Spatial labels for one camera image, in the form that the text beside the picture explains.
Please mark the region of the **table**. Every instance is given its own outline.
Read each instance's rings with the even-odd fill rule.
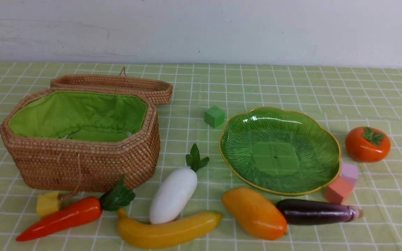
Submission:
[[[26,94],[43,90],[51,78],[66,74],[118,75],[155,78],[174,85],[172,101],[159,105],[161,155],[155,175],[135,189],[129,215],[147,220],[151,198],[160,181],[185,166],[193,143],[209,165],[198,171],[199,184],[184,215],[219,210],[220,225],[208,235],[169,250],[179,251],[396,251],[402,250],[402,69],[223,64],[92,64],[0,62],[0,124]],[[220,202],[227,189],[244,183],[231,173],[219,154],[222,126],[203,121],[212,106],[230,118],[266,105],[306,113],[329,130],[341,144],[342,161],[359,167],[359,180],[346,202],[365,217],[345,224],[290,226],[289,235],[274,241],[254,239],[241,230]],[[384,161],[352,161],[343,145],[354,127],[371,126],[386,132],[392,150]],[[38,241],[15,242],[22,230],[38,220],[36,191],[27,187],[0,138],[0,250],[135,250],[116,233],[115,213],[98,221]],[[263,192],[277,202],[282,197]],[[80,197],[90,195],[82,193]],[[321,192],[302,196],[323,200]]]

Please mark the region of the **toy banana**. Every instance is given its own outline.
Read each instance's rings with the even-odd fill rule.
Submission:
[[[206,210],[192,216],[162,224],[143,224],[118,210],[117,230],[120,237],[137,248],[162,249],[192,241],[215,229],[222,214]]]

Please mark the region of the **basket lid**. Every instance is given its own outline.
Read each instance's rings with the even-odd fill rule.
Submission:
[[[60,76],[51,80],[51,87],[73,89],[81,86],[90,86],[99,91],[124,91],[129,94],[140,94],[154,105],[169,103],[173,91],[172,84],[165,81],[129,77],[125,73],[125,67],[122,68],[118,76],[75,74]]]

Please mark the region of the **basket string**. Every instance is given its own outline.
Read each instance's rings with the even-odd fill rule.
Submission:
[[[61,196],[60,200],[67,200],[73,196],[76,196],[78,194],[78,189],[80,187],[80,183],[82,182],[82,167],[80,166],[80,154],[77,155],[77,164],[79,167],[79,179],[77,181],[77,185],[75,186],[74,190],[72,191],[72,193]]]
[[[122,75],[122,73],[123,73],[123,75],[125,75],[127,77],[126,72],[125,72],[125,66],[122,67],[122,70],[120,71],[119,76]]]

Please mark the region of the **white wall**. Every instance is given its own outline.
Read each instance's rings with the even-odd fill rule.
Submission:
[[[402,0],[0,0],[0,61],[402,67]]]

